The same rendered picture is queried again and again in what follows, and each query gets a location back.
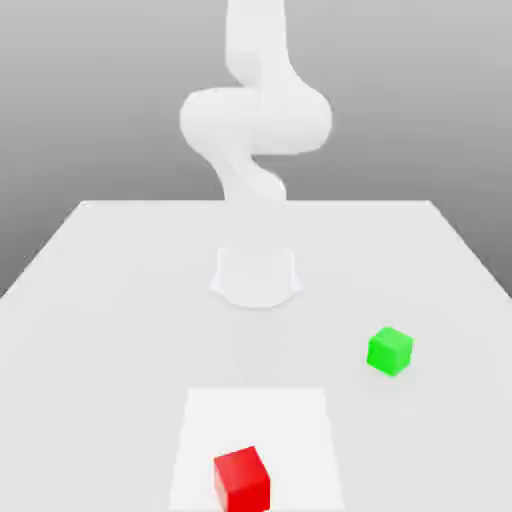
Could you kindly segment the small green cube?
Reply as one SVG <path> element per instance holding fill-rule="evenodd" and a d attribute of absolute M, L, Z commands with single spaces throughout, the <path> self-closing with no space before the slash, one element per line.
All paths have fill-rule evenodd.
<path fill-rule="evenodd" d="M 368 342 L 366 362 L 388 376 L 397 376 L 410 364 L 413 344 L 405 333 L 383 327 Z"/>

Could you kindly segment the small red cube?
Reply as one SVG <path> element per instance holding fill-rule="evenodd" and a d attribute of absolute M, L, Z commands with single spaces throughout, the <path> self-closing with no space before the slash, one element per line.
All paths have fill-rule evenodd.
<path fill-rule="evenodd" d="M 214 487 L 222 512 L 267 512 L 269 474 L 254 446 L 214 458 Z"/>

